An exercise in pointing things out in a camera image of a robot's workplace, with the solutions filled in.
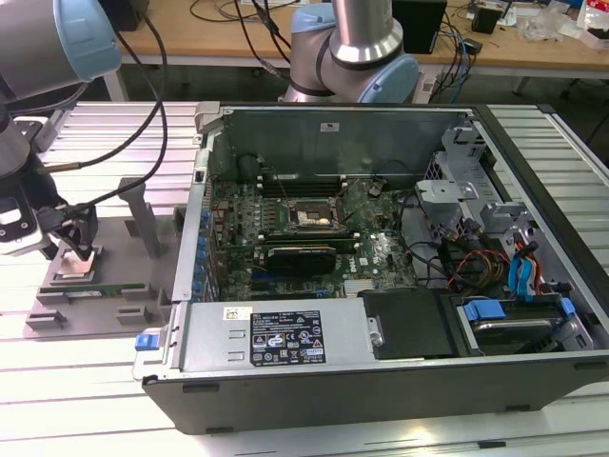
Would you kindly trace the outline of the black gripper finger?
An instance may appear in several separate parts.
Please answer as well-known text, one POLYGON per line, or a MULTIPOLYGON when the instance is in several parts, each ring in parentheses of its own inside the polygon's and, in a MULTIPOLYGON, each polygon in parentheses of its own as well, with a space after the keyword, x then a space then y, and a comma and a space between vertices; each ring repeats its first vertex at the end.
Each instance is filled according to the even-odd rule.
POLYGON ((67 226, 63 228, 58 228, 49 233, 50 241, 49 244, 45 247, 45 257, 47 260, 53 260, 59 251, 59 245, 52 241, 52 239, 57 239, 64 245, 70 248, 74 248, 75 244, 74 240, 72 239, 72 229, 73 226, 67 226))
POLYGON ((66 243, 82 261, 87 261, 93 253, 92 244, 98 231, 96 207, 69 206, 66 217, 66 243))

